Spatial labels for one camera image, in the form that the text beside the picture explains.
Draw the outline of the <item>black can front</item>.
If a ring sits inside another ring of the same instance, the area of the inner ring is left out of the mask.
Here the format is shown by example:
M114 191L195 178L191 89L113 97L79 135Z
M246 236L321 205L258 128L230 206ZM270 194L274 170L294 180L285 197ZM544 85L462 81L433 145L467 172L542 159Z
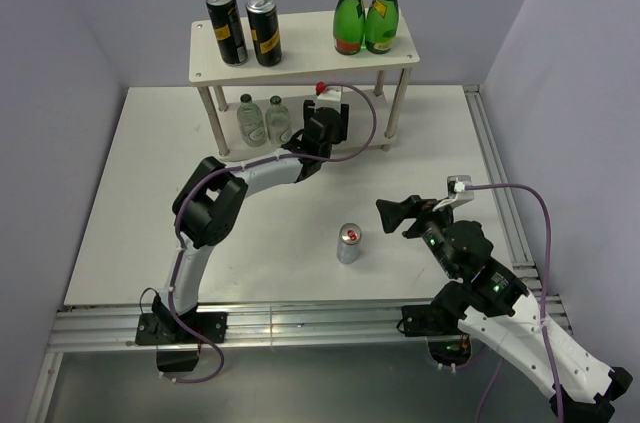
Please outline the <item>black can front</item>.
M222 60L232 66L248 58L237 0L205 0Z

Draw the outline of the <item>green bottle red label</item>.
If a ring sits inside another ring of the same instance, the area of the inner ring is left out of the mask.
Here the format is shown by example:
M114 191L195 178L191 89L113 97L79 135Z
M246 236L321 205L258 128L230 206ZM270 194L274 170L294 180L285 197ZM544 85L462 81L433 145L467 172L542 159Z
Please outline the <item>green bottle red label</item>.
M363 0L338 0L333 18L336 51L353 55L360 51L365 31Z

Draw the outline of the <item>white two-tier shelf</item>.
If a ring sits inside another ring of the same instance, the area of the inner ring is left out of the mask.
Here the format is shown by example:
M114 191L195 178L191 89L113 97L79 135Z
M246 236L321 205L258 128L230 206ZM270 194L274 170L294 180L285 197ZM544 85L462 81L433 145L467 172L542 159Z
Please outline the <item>white two-tier shelf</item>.
M302 103L315 96L314 88L293 90L289 82L305 77L320 81L344 82L360 72L373 72L376 83L363 100L354 91L343 92L342 102L350 107L348 138L338 145L352 151L368 142L371 147L388 148L397 140L396 130L411 70L420 57L404 19L399 21L391 51L375 55L362 51L353 56L337 53L333 47L330 11L284 14L279 28L284 36L283 60L274 67L259 65L254 57L240 66L225 64L220 56L210 21L191 25L189 80L198 90L214 135L214 155L222 161L258 158L270 152L264 144L252 148L240 136L236 111L239 96L251 94L261 109L267 109L274 85L291 112L292 126L302 125Z

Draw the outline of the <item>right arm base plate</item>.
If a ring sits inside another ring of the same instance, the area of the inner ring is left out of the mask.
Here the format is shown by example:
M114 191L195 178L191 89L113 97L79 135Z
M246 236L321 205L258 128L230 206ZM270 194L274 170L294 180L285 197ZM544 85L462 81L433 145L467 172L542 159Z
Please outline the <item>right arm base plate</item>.
M403 306L396 330L406 338L425 338L437 366L454 370L471 359L470 337L458 328L453 316L433 304Z

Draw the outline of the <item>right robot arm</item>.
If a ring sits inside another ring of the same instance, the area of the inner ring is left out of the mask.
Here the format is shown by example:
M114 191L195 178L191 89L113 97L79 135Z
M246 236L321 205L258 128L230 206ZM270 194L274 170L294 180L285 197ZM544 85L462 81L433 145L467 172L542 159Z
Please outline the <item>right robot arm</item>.
M633 377L592 356L553 319L527 285L496 260L477 221L457 220L452 204L412 195L376 202L385 233L406 220L406 239L424 241L448 283L428 304L402 307L407 337L467 334L521 371L564 422L608 422Z

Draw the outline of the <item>black can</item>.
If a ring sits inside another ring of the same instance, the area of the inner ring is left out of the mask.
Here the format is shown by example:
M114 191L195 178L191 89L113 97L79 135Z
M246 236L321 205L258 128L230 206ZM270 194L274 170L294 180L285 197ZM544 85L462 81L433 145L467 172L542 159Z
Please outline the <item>black can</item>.
M232 66L248 58L237 0L205 0L222 60Z
M258 63L265 67L279 64L282 49L275 0L247 0L245 7Z

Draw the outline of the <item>clear Chang bottle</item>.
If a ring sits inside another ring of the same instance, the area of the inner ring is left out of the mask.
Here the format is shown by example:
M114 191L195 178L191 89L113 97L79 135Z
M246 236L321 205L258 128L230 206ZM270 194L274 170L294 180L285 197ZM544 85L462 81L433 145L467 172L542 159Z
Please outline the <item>clear Chang bottle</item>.
M269 140L274 146L279 147L290 141L292 136L290 112L278 95L270 98L265 124Z
M264 118L260 107L253 101L250 94L244 93L240 96L236 115L243 141L249 147L262 146L267 138Z

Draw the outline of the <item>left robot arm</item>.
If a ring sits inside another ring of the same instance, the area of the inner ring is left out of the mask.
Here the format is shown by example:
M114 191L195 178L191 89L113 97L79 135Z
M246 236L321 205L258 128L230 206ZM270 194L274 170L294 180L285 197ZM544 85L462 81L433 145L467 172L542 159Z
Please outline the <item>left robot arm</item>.
M306 180L331 157L348 133L349 106L339 110L303 104L304 126L263 159L229 167L213 157L201 161L173 204L179 247L166 287L152 303L158 331L172 342L194 332L199 287L215 246L231 232L248 197Z

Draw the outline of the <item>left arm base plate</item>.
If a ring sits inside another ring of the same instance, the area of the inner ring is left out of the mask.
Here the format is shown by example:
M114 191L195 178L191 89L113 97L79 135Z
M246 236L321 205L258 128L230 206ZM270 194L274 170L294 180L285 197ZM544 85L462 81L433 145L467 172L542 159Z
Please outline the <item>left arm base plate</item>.
M226 312L197 312L185 318L185 323L212 343L223 343L226 335ZM204 343L186 331L172 317L164 325L153 313L139 317L134 344L156 348L156 366L162 372L189 373L199 362Z

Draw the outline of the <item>aluminium rail frame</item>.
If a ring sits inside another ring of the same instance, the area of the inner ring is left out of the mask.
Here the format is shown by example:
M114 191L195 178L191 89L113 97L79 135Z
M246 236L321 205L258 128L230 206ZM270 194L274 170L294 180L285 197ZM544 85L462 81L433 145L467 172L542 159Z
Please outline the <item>aluminium rail frame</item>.
M138 298L164 285L173 261L171 203L214 152L202 115L186 88L129 92L29 421L46 419L65 356L134 349ZM381 233L374 203L436 195L455 173L505 178L479 88L413 86L390 152L370 150L251 197L202 284L202 308L228 314L226 347L398 341L401 306L433 296L444 277L419 244ZM336 256L345 223L362 230L352 264Z

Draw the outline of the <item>green bottle yellow label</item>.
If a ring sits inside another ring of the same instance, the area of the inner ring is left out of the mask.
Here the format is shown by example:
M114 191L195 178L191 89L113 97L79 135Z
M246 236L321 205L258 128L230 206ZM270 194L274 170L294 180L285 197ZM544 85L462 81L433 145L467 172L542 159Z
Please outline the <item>green bottle yellow label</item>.
M391 50L399 22L398 0L372 0L366 17L365 47L374 54Z

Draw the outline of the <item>blue silver can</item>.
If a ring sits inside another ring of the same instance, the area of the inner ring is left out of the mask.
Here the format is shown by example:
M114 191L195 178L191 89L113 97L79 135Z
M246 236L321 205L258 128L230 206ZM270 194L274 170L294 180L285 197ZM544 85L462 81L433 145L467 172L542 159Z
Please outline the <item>blue silver can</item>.
M352 264L360 254L362 230L355 223L345 223L339 230L336 256L342 264Z

